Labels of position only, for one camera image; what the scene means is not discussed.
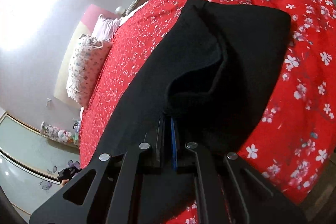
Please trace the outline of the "person's left hand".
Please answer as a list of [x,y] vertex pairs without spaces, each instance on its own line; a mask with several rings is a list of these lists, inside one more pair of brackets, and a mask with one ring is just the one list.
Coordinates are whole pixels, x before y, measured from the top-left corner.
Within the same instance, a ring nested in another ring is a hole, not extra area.
[[62,182],[61,182],[61,186],[64,186],[66,183],[68,183],[69,182],[69,180],[68,179],[66,179],[66,180],[62,180]]

